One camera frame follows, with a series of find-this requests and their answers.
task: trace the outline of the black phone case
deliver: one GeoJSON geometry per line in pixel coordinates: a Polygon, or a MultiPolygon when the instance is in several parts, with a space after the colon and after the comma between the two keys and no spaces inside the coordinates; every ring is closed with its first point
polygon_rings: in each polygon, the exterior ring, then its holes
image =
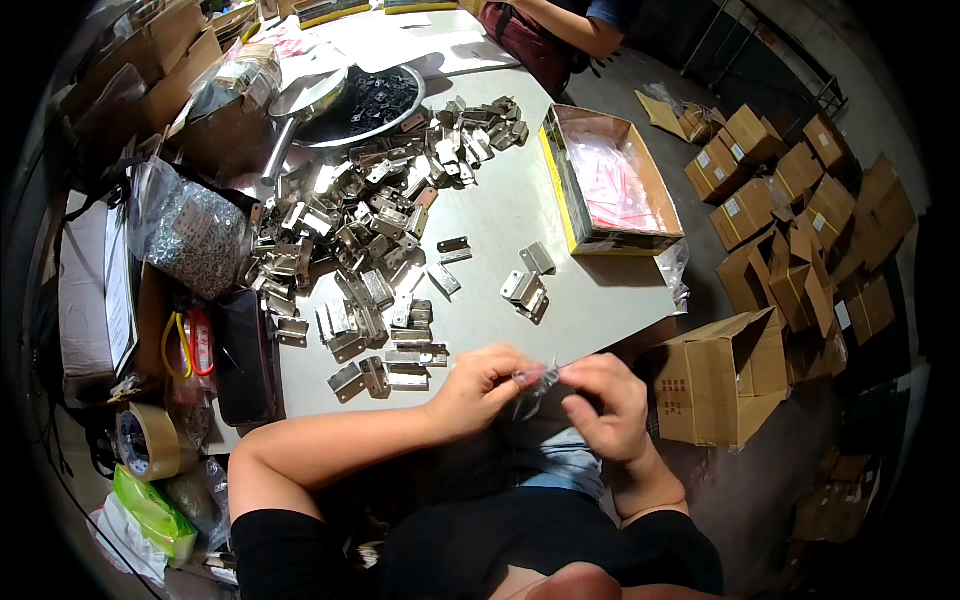
{"type": "Polygon", "coordinates": [[[262,425],[276,413],[267,316],[254,290],[241,290],[212,314],[220,415],[232,427],[262,425]]]}

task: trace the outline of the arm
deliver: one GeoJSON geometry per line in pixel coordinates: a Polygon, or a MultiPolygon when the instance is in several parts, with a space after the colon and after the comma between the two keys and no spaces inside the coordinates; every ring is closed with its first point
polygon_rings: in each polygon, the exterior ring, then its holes
{"type": "Polygon", "coordinates": [[[352,472],[487,427],[520,392],[510,379],[535,369],[512,348],[457,357],[444,386],[417,408],[318,415],[253,430],[230,455],[231,522],[251,511],[285,509],[323,520],[310,492],[352,472]]]}
{"type": "Polygon", "coordinates": [[[623,41],[623,33],[607,21],[565,11],[548,0],[508,0],[508,3],[532,16],[554,36],[597,60],[604,60],[623,41]]]}
{"type": "Polygon", "coordinates": [[[564,399],[564,410],[590,448],[617,465],[611,488],[623,527],[655,511],[689,515],[684,485],[667,468],[646,430],[646,384],[612,354],[588,356],[562,368],[560,381],[598,396],[604,404],[600,417],[585,398],[574,395],[564,399]]]}

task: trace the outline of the red scissor handle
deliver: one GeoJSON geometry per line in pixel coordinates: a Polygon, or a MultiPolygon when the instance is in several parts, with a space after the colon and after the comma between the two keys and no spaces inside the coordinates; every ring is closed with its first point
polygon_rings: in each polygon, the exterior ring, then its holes
{"type": "Polygon", "coordinates": [[[193,371],[203,377],[213,371],[213,353],[210,351],[210,321],[199,308],[191,308],[187,314],[190,317],[190,361],[193,362],[193,371]],[[200,361],[197,360],[198,346],[201,347],[201,355],[205,354],[206,362],[209,363],[206,369],[201,369],[200,361]]]}

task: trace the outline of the red bag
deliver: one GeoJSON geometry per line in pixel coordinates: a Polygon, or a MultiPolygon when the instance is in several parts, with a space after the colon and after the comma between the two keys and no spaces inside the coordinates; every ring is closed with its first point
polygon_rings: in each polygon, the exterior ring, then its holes
{"type": "Polygon", "coordinates": [[[570,81],[572,46],[566,44],[563,47],[549,39],[547,36],[550,34],[522,11],[513,7],[508,10],[519,13],[520,18],[505,14],[503,4],[489,2],[480,12],[480,22],[487,30],[487,35],[519,60],[543,89],[557,99],[570,81]]]}

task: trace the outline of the yellow scissor handle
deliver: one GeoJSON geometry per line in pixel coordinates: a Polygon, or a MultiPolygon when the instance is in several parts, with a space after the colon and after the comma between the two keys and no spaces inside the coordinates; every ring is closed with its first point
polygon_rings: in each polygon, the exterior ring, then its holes
{"type": "Polygon", "coordinates": [[[175,312],[170,315],[170,321],[167,322],[167,326],[163,329],[163,337],[160,338],[160,357],[163,359],[163,367],[174,379],[186,381],[190,378],[190,375],[193,374],[193,364],[190,362],[190,344],[187,342],[186,333],[183,331],[182,313],[175,312]],[[175,372],[167,360],[167,337],[170,335],[170,329],[173,328],[174,324],[177,324],[177,332],[180,334],[180,346],[183,348],[183,356],[186,360],[186,374],[183,375],[175,372]]]}

